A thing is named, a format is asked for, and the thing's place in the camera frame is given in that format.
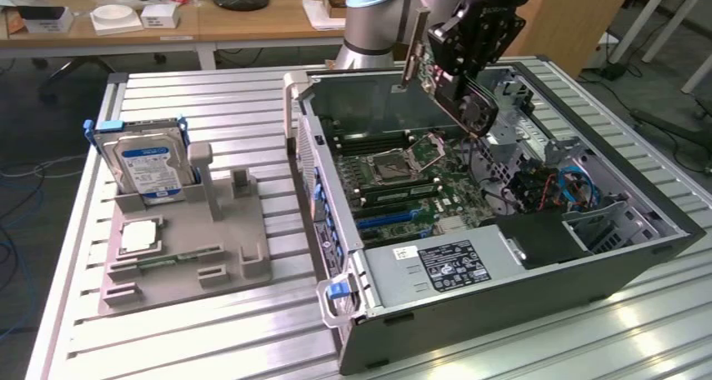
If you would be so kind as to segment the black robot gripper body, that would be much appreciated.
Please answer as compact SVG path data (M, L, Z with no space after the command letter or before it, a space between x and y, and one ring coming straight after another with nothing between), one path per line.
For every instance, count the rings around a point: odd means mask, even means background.
M513 43L527 21L516 10L530 0L460 0L456 35L464 70L481 70Z

